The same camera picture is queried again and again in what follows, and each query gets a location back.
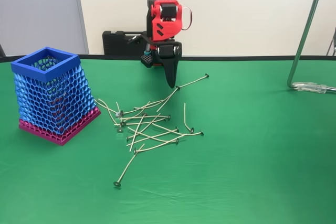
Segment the metal pin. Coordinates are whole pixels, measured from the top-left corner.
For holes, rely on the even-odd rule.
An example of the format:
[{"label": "metal pin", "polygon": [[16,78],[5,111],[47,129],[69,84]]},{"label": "metal pin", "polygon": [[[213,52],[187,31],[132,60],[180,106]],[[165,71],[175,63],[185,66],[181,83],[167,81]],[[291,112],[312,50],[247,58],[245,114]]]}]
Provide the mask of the metal pin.
[{"label": "metal pin", "polygon": [[[157,122],[161,122],[161,121],[164,121],[166,118],[160,118],[156,121],[154,121],[153,123],[157,123]],[[129,125],[138,125],[139,123],[125,123],[125,122],[122,122],[123,124],[121,125],[122,127],[125,127],[125,126],[129,126]],[[148,123],[151,123],[151,122],[142,122],[140,124],[148,124]],[[114,124],[115,126],[120,126],[120,123],[115,123]]]},{"label": "metal pin", "polygon": [[[167,132],[161,133],[161,134],[159,134],[159,135],[151,136],[151,137],[159,137],[159,136],[164,136],[164,135],[167,135],[167,134],[170,134],[170,132],[167,131]],[[147,140],[147,139],[150,139],[151,137],[145,137],[145,138],[143,138],[143,139],[140,139],[140,140],[135,141],[134,143],[136,144],[136,143],[145,141],[145,140]]]},{"label": "metal pin", "polygon": [[155,117],[149,124],[147,124],[146,127],[143,128],[142,131],[138,132],[138,134],[144,132],[149,126],[151,126],[151,124],[155,121],[155,119],[156,119],[158,116],[160,116],[160,114],[158,114],[158,115],[157,115],[157,116],[156,116],[156,117]]},{"label": "metal pin", "polygon": [[131,160],[128,162],[128,164],[127,164],[125,170],[122,172],[120,178],[117,181],[113,182],[114,186],[121,187],[121,183],[120,182],[121,182],[123,176],[125,175],[126,170],[130,166],[131,162],[133,161],[133,159],[135,158],[136,155],[137,155],[137,152],[133,155],[133,157],[131,158]]},{"label": "metal pin", "polygon": [[167,101],[173,96],[173,94],[177,91],[180,90],[181,88],[179,86],[176,86],[176,89],[173,91],[173,93],[166,99],[166,101],[159,107],[159,109],[156,111],[157,113],[162,109],[162,107],[167,103]]},{"label": "metal pin", "polygon": [[107,109],[107,110],[109,110],[109,111],[111,111],[111,112],[113,112],[113,113],[116,113],[116,111],[114,111],[113,109],[111,109],[111,108],[109,108],[109,107],[106,107],[106,106],[100,104],[97,100],[96,100],[96,99],[94,100],[94,101],[96,102],[96,104],[102,106],[103,108],[105,108],[105,109]]},{"label": "metal pin", "polygon": [[190,84],[193,84],[193,83],[195,83],[195,82],[198,82],[198,81],[200,81],[200,80],[203,80],[203,79],[205,79],[205,78],[209,78],[209,75],[208,75],[207,73],[205,74],[204,77],[199,78],[199,79],[197,79],[196,81],[192,81],[192,82],[189,82],[189,83],[187,83],[187,84],[185,84],[185,85],[182,85],[182,86],[180,86],[180,88],[183,88],[183,87],[185,87],[185,86],[188,86],[188,85],[190,85]]},{"label": "metal pin", "polygon": [[[153,123],[153,125],[156,126],[156,127],[162,128],[162,129],[164,129],[164,130],[166,130],[166,131],[175,133],[175,134],[177,134],[177,135],[184,135],[183,133],[179,133],[179,131],[177,131],[177,132],[176,132],[176,131],[172,131],[172,130],[169,130],[169,129],[165,128],[165,127],[159,126],[159,125],[157,125],[157,124],[155,124],[155,123]],[[185,134],[185,136],[196,136],[196,135],[202,135],[202,136],[204,136],[204,133],[203,133],[203,131],[200,131],[200,132],[193,133],[193,134]]]},{"label": "metal pin", "polygon": [[[140,119],[141,116],[133,116],[131,118],[123,118],[124,120],[131,120],[131,119]],[[165,118],[165,119],[169,119],[168,115],[148,115],[145,116],[145,118]]]},{"label": "metal pin", "polygon": [[138,114],[136,114],[134,117],[140,115],[145,109],[142,109]]},{"label": "metal pin", "polygon": [[148,135],[143,134],[143,133],[140,133],[140,132],[138,132],[138,133],[139,133],[140,135],[142,135],[142,136],[148,137],[147,139],[152,139],[152,140],[156,140],[156,141],[163,142],[163,143],[167,142],[166,140],[161,140],[161,139],[155,138],[155,136],[148,136]]},{"label": "metal pin", "polygon": [[144,118],[146,115],[147,115],[147,114],[145,113],[145,114],[142,116],[142,118],[140,119],[140,122],[139,122],[138,126],[136,127],[135,134],[134,134],[134,136],[133,136],[132,144],[131,144],[131,147],[130,147],[130,152],[131,152],[131,150],[132,150],[132,147],[133,147],[133,144],[134,144],[134,140],[135,140],[135,137],[137,136],[137,132],[138,132],[138,129],[139,129],[139,127],[140,127],[140,124],[141,124],[143,118]]},{"label": "metal pin", "polygon": [[186,122],[185,122],[185,103],[184,103],[184,125],[185,125],[185,127],[189,130],[189,132],[190,132],[191,134],[194,133],[195,129],[194,129],[194,128],[189,128],[188,125],[187,125]]},{"label": "metal pin", "polygon": [[156,102],[151,102],[149,104],[146,104],[145,106],[142,106],[142,107],[134,107],[134,109],[137,109],[137,110],[140,110],[140,109],[149,109],[149,108],[152,108],[152,107],[155,107],[157,104],[160,104],[162,103],[164,100],[160,100],[160,101],[156,101]]},{"label": "metal pin", "polygon": [[[140,109],[136,109],[136,110],[132,110],[132,111],[126,111],[126,112],[124,112],[123,114],[126,115],[126,114],[129,114],[129,113],[136,112],[136,111],[138,111],[138,110],[140,110]],[[139,112],[138,114],[136,114],[135,116],[140,115],[143,111],[144,111],[144,109],[142,109],[142,111],[140,111],[140,112]]]},{"label": "metal pin", "polygon": [[102,106],[102,107],[104,107],[105,109],[107,109],[107,111],[108,111],[108,113],[109,113],[109,115],[110,115],[112,121],[114,122],[114,124],[116,124],[117,122],[114,120],[114,118],[113,118],[113,116],[111,115],[111,112],[110,112],[110,111],[112,111],[112,109],[110,109],[110,108],[107,106],[107,104],[106,104],[103,100],[100,100],[100,101],[101,101],[105,106],[99,104],[99,103],[95,100],[95,102],[96,102],[97,104],[99,104],[100,106]]},{"label": "metal pin", "polygon": [[152,149],[156,149],[156,148],[158,148],[158,147],[161,147],[161,146],[163,146],[163,145],[166,145],[166,144],[169,144],[169,143],[172,143],[172,142],[175,142],[176,145],[177,145],[178,142],[179,142],[178,139],[179,139],[180,137],[182,137],[182,136],[176,137],[176,138],[174,138],[174,139],[171,139],[171,140],[169,140],[169,141],[167,141],[167,142],[165,142],[165,143],[159,144],[159,145],[154,146],[154,147],[152,147],[152,148],[143,149],[143,150],[137,150],[137,149],[134,148],[134,154],[137,154],[137,153],[139,153],[139,152],[150,151],[150,150],[152,150]]}]

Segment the red robot part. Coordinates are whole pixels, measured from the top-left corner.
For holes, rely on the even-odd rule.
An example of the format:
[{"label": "red robot part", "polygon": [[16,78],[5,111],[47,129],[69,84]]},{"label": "red robot part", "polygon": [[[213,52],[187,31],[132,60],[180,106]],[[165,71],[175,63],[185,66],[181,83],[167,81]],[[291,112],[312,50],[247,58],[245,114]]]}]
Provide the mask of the red robot part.
[{"label": "red robot part", "polygon": [[[175,4],[177,6],[175,20],[161,18],[161,4]],[[182,30],[182,6],[177,0],[155,0],[151,10],[153,25],[153,41],[163,41],[177,35]]]}]

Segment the black case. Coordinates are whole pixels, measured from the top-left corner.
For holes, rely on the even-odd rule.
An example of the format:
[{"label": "black case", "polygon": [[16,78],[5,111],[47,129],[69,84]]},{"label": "black case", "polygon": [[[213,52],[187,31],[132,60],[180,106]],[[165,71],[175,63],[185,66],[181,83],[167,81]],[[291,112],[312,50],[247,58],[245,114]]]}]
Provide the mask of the black case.
[{"label": "black case", "polygon": [[104,54],[112,56],[138,56],[143,55],[146,48],[146,41],[141,39],[134,43],[128,41],[135,35],[146,35],[145,31],[117,31],[111,33],[111,31],[103,32],[103,46]]}]

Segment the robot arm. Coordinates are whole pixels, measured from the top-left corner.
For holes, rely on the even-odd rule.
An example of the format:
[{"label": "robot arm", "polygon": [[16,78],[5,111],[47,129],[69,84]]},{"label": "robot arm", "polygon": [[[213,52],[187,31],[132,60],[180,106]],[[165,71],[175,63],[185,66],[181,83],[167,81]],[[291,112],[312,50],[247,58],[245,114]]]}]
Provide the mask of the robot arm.
[{"label": "robot arm", "polygon": [[174,36],[182,30],[182,6],[177,0],[147,0],[147,31],[129,42],[143,38],[146,50],[141,62],[148,68],[163,66],[167,82],[175,86],[177,65],[182,57],[182,44]]}]

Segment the chrome metal pole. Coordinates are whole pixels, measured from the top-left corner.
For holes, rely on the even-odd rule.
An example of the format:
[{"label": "chrome metal pole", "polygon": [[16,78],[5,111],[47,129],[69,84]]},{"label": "chrome metal pole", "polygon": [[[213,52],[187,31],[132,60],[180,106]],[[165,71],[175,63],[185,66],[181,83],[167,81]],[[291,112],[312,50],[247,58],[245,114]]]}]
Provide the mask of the chrome metal pole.
[{"label": "chrome metal pole", "polygon": [[311,5],[311,9],[310,9],[310,13],[309,13],[309,16],[308,16],[308,19],[307,19],[307,22],[306,22],[306,26],[305,26],[305,29],[303,31],[302,37],[301,37],[299,48],[298,48],[298,51],[296,52],[296,55],[295,55],[295,58],[294,58],[294,61],[293,61],[293,65],[292,65],[292,68],[291,68],[289,76],[288,76],[287,86],[290,87],[290,88],[293,88],[293,85],[292,85],[293,76],[295,74],[296,67],[297,67],[298,62],[300,60],[300,56],[302,54],[302,50],[303,50],[304,44],[305,44],[306,39],[307,39],[309,28],[310,28],[311,22],[313,20],[318,1],[319,0],[313,0],[313,3]]},{"label": "chrome metal pole", "polygon": [[328,48],[328,52],[327,52],[327,55],[326,55],[326,56],[328,56],[329,51],[330,51],[330,48],[332,47],[332,44],[333,44],[333,43],[334,43],[334,38],[331,39],[330,46],[329,46],[329,48]]}]

